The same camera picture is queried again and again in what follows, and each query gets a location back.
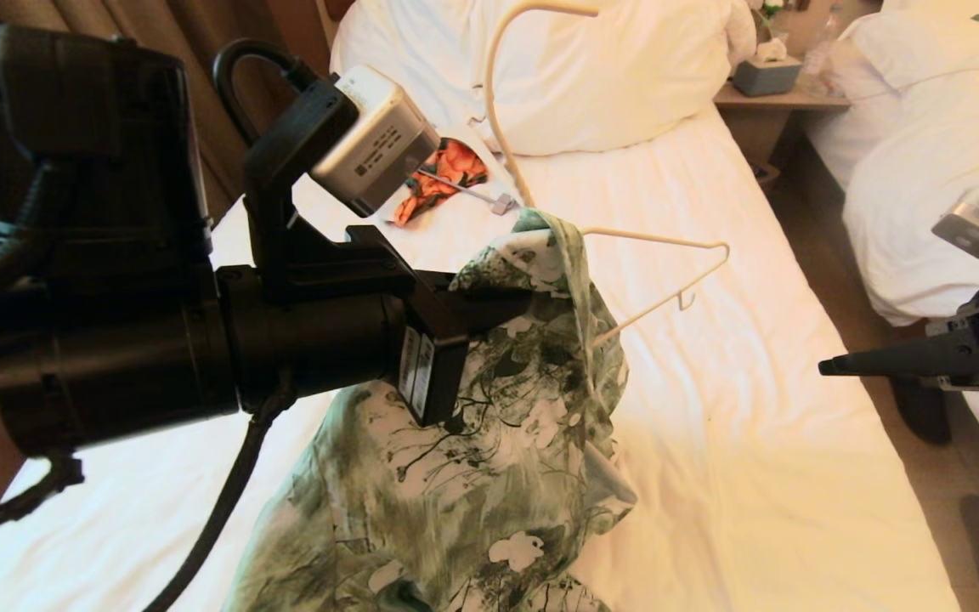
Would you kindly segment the green floral print shirt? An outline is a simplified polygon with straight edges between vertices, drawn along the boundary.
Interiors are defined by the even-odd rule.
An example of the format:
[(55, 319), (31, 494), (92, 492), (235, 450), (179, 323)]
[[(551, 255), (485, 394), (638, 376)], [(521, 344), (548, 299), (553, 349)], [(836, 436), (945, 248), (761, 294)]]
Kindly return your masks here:
[(628, 383), (578, 229), (524, 209), (451, 290), (534, 292), (476, 336), (450, 419), (345, 388), (269, 500), (222, 612), (611, 612), (571, 573), (637, 503), (615, 465)]

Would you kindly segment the cream wire clothes hanger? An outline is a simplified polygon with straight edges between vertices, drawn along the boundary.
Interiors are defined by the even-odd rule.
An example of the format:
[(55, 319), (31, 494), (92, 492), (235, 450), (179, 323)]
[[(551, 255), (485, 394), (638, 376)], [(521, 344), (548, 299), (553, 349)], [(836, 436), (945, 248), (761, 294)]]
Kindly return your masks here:
[[(489, 50), (487, 50), (486, 65), (484, 69), (484, 94), (485, 94), (485, 104), (486, 104), (486, 116), (489, 120), (489, 126), (492, 128), (492, 133), (495, 139), (500, 145), (502, 155), (504, 155), (504, 164), (506, 170), (512, 175), (514, 186), (519, 190), (521, 196), (522, 204), (528, 208), (536, 209), (536, 199), (531, 194), (527, 179), (522, 174), (516, 155), (512, 149), (512, 145), (509, 140), (506, 139), (506, 133), (501, 127), (500, 116), (498, 116), (498, 107), (496, 100), (496, 85), (495, 85), (495, 69), (497, 65), (498, 55), (500, 55), (501, 44), (504, 42), (506, 35), (506, 30), (513, 23), (515, 19), (524, 15), (528, 12), (533, 11), (544, 11), (551, 13), (567, 14), (579, 17), (598, 17), (599, 8), (593, 3), (583, 3), (582, 0), (517, 0), (508, 11), (505, 12), (504, 16), (498, 20), (492, 40), (490, 40)], [(681, 286), (679, 290), (676, 290), (672, 294), (661, 298), (659, 301), (652, 303), (647, 309), (643, 309), (641, 313), (634, 314), (634, 316), (622, 320), (613, 329), (606, 331), (594, 340), (594, 346), (601, 346), (611, 338), (620, 336), (621, 332), (628, 329), (629, 326), (636, 324), (641, 318), (644, 318), (653, 313), (653, 311), (660, 309), (666, 303), (675, 302), (676, 309), (679, 311), (685, 311), (691, 309), (696, 302), (697, 295), (693, 293), (696, 286), (702, 283), (704, 280), (711, 276), (719, 268), (727, 264), (731, 257), (732, 248), (726, 241), (712, 241), (711, 243), (704, 243), (703, 241), (685, 241), (672, 239), (668, 236), (660, 236), (655, 234), (644, 234), (638, 232), (630, 231), (618, 231), (617, 229), (604, 228), (603, 226), (588, 226), (588, 228), (580, 229), (581, 235), (587, 237), (588, 235), (611, 237), (611, 239), (625, 239), (630, 241), (648, 241), (648, 243), (670, 245), (670, 247), (685, 247), (691, 249), (703, 249), (703, 251), (718, 251), (722, 252), (722, 258), (716, 261), (708, 269), (700, 272), (695, 278), (692, 278), (689, 282)]]

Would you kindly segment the white hanger with metal bar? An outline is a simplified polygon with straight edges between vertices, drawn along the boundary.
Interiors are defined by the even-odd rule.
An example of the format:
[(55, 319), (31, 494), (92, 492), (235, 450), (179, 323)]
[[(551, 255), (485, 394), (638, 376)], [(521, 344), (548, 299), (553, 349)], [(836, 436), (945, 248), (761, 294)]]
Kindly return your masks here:
[(520, 196), (517, 187), (514, 186), (512, 175), (505, 169), (500, 155), (490, 149), (490, 145), (482, 139), (477, 129), (467, 124), (452, 124), (446, 125), (446, 127), (438, 127), (438, 135), (440, 139), (450, 137), (450, 139), (457, 139), (473, 148), (489, 169), (489, 182), (475, 185), (470, 189), (461, 187), (455, 196), (469, 196), (477, 199), (497, 216), (502, 216), (502, 214), (508, 213), (520, 205)]

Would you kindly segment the black slipper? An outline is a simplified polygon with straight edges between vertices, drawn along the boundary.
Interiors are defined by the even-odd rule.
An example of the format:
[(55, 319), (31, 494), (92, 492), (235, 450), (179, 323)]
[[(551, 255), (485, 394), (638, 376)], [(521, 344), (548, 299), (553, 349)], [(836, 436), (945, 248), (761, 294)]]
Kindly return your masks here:
[(930, 445), (952, 441), (944, 392), (908, 378), (892, 378), (891, 388), (898, 414), (916, 437)]

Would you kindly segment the orange floral garment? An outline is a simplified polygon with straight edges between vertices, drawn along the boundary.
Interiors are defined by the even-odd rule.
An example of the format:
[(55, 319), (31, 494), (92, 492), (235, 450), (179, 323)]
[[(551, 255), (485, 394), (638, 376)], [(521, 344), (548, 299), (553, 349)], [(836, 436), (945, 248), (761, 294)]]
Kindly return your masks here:
[(438, 150), (422, 167), (407, 178), (399, 192), (401, 198), (386, 219), (405, 226), (419, 214), (431, 212), (458, 194), (461, 187), (470, 189), (489, 182), (490, 172), (477, 152), (457, 139), (444, 137)]

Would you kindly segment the white duvet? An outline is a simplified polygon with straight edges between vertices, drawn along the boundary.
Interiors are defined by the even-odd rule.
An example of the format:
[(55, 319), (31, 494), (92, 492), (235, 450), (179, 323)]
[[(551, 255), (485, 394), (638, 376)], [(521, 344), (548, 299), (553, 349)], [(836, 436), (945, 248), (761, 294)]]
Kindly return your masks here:
[(979, 190), (979, 72), (866, 94), (812, 121), (807, 137), (846, 195), (842, 220), (875, 313), (908, 326), (951, 316), (979, 290), (979, 259), (932, 231)]

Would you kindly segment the white pillow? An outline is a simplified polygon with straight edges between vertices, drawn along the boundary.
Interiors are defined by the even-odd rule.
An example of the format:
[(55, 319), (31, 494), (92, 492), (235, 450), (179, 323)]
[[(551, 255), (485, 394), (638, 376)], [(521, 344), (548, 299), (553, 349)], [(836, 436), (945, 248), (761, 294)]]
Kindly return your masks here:
[(894, 89), (979, 72), (979, 0), (883, 0), (840, 35)]
[(500, 129), (517, 156), (601, 152), (648, 142), (710, 107), (756, 49), (747, 0), (574, 0), (583, 17), (523, 0), (356, 0), (331, 44), (331, 70), (368, 65), (410, 94), (435, 127), (466, 124), (492, 150), (493, 66)]

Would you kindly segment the wooden nightstand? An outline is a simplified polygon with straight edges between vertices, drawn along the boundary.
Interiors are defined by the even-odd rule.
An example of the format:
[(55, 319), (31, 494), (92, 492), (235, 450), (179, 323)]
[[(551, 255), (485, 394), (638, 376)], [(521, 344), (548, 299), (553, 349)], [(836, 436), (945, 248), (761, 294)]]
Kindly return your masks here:
[(730, 81), (714, 102), (743, 155), (775, 167), (799, 147), (809, 119), (839, 115), (852, 105), (846, 98), (818, 96), (799, 85), (786, 93), (747, 96)]

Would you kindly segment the grey tissue box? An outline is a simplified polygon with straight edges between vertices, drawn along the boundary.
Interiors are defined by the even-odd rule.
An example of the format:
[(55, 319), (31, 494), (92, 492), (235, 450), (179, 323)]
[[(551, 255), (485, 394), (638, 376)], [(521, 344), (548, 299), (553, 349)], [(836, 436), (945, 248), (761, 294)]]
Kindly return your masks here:
[(773, 38), (758, 43), (753, 57), (738, 63), (731, 82), (747, 97), (786, 94), (794, 88), (802, 66), (800, 59), (789, 54), (784, 40)]

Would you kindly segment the clear plastic bottle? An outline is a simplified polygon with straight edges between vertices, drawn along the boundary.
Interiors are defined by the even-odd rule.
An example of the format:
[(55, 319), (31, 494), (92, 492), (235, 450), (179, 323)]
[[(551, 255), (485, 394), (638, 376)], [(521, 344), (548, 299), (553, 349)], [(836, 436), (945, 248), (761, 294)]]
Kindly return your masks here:
[(840, 9), (832, 7), (823, 24), (813, 32), (811, 42), (806, 47), (799, 73), (800, 80), (816, 80), (817, 77), (820, 77), (823, 68), (826, 66), (830, 48), (838, 39), (839, 29)]

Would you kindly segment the brown wooden headboard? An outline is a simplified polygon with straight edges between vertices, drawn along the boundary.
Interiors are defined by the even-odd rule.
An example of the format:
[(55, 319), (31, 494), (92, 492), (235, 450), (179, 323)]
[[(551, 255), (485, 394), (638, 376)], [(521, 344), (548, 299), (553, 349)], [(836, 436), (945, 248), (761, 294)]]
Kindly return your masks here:
[(327, 45), (333, 45), (339, 23), (357, 0), (315, 0)]

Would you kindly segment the small potted plant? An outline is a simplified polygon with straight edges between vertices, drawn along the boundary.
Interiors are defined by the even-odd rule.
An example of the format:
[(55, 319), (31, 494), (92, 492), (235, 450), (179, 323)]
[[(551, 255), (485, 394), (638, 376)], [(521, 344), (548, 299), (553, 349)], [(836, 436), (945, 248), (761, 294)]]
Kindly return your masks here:
[(786, 25), (786, 12), (791, 0), (745, 0), (753, 17), (756, 39), (759, 45), (769, 40), (780, 39), (785, 42), (789, 35)]

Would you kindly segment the brown curtain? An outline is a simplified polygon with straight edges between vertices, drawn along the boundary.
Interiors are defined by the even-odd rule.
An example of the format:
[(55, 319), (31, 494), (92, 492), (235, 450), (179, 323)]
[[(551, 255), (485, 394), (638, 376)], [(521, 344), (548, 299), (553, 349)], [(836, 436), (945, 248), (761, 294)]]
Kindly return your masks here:
[(218, 51), (267, 40), (318, 74), (331, 51), (316, 0), (0, 0), (0, 20), (97, 38), (123, 36), (183, 61), (193, 105), (207, 212), (220, 221), (242, 194), (245, 140), (212, 82)]

